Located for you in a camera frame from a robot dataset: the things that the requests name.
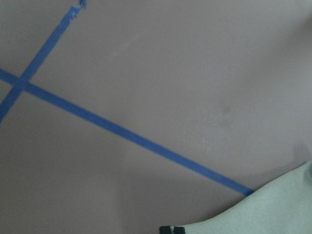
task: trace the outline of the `blue line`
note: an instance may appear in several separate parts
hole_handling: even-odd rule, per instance
[[[20,81],[17,77],[0,70],[0,79],[10,83],[10,84],[16,84],[20,83],[21,85],[24,84],[24,82]],[[68,111],[90,123],[93,123],[101,128],[104,128],[112,133],[115,133],[116,135],[123,137],[137,145],[142,146],[145,149],[148,149],[158,155],[161,155],[173,162],[176,162],[180,164],[181,166],[184,166],[198,174],[201,174],[209,179],[214,180],[215,182],[218,182],[220,184],[223,184],[224,186],[233,189],[245,196],[248,196],[253,193],[253,190],[250,188],[237,183],[234,180],[231,180],[224,175],[221,175],[209,168],[206,168],[194,161],[191,161],[178,153],[175,153],[159,144],[156,144],[152,142],[151,140],[148,140],[136,133],[133,133],[105,118],[102,118],[90,111],[87,111],[73,103],[70,103],[69,101],[66,101],[62,99],[61,97],[58,97],[52,93],[49,93],[33,84],[26,83],[25,91],[42,99],[45,100],[65,111]]]
[[[47,58],[49,53],[52,51],[54,46],[59,41],[61,35],[65,32],[67,27],[69,26],[70,21],[76,16],[79,11],[85,6],[86,0],[80,1],[80,6],[72,6],[66,15],[63,17],[59,25],[50,35],[46,43],[41,47],[38,51],[36,56],[27,66],[25,71],[20,77],[20,80],[24,82],[24,84],[20,84],[18,87],[14,86],[5,99],[0,104],[0,123],[2,122],[3,118],[7,115],[11,107],[14,105],[18,97],[20,96],[21,92],[24,90],[27,81],[31,79],[31,77],[36,73],[39,67],[42,65],[44,60]]]

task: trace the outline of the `fabric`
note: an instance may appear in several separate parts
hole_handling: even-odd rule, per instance
[[[312,234],[312,161],[263,186],[186,234]]]

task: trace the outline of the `black object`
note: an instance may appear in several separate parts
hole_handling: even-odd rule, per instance
[[[162,226],[159,228],[159,234],[172,234],[170,226]]]
[[[183,228],[183,227],[175,227],[174,234],[185,234],[185,228]]]

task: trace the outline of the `dark blue tape piece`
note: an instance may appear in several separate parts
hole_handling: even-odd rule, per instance
[[[16,84],[16,83],[21,83],[17,77],[0,70],[0,79],[10,83],[10,84]],[[102,127],[112,133],[117,134],[120,137],[123,137],[135,144],[138,144],[156,154],[159,154],[173,162],[176,162],[180,164],[181,166],[184,166],[186,168],[189,168],[190,170],[201,174],[207,178],[210,178],[220,184],[223,184],[224,186],[233,189],[245,196],[248,196],[253,193],[253,190],[250,188],[241,185],[213,170],[210,170],[209,168],[206,168],[196,162],[193,162],[169,149],[166,149],[165,147],[162,147],[136,133],[133,133],[113,122],[110,122],[109,120],[106,120],[90,111],[87,111],[75,104],[72,104],[54,94],[51,94],[33,84],[27,83],[25,87],[25,91],[42,99],[45,100],[63,110],[66,110],[78,117],[81,117],[82,119],[91,122],[99,127]]]
[[[42,48],[38,51],[34,59],[30,62],[26,70],[21,75],[20,79],[23,81],[29,81],[31,77],[36,73],[39,67],[42,65],[44,60],[47,58],[49,53],[52,51],[54,46],[59,41],[62,34],[66,31],[69,26],[70,21],[79,13],[81,10],[81,6],[72,6],[66,15],[63,17],[59,25],[50,35],[48,40],[42,46]]]
[[[52,51],[54,46],[57,44],[60,36],[65,32],[65,30],[69,26],[70,21],[74,18],[75,15],[77,15],[79,13],[79,11],[82,9],[83,6],[85,6],[85,4],[86,4],[86,1],[81,0],[80,6],[72,6],[69,9],[69,11],[63,17],[63,19],[61,20],[59,25],[56,27],[56,29],[53,31],[53,33],[50,35],[50,37],[48,38],[46,43],[41,47],[39,52],[36,54],[36,56],[33,58],[33,60],[30,62],[28,67],[25,69],[25,71],[21,75],[20,81],[23,82],[23,85],[20,85],[19,87],[14,86],[11,89],[11,91],[8,93],[8,95],[5,97],[5,99],[1,102],[1,104],[0,104],[0,124],[3,120],[3,118],[6,116],[6,114],[11,109],[11,107],[14,105],[17,98],[20,96],[20,93],[24,90],[25,82],[29,81],[31,79],[31,77],[36,73],[36,71],[42,65],[42,63],[47,58],[49,53]]]

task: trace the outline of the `gray floor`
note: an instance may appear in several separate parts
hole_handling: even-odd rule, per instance
[[[75,0],[0,1],[20,76]],[[252,189],[311,159],[312,1],[90,0],[31,80]],[[0,81],[0,101],[11,86]],[[0,125],[6,234],[157,233],[244,198],[30,94]]]

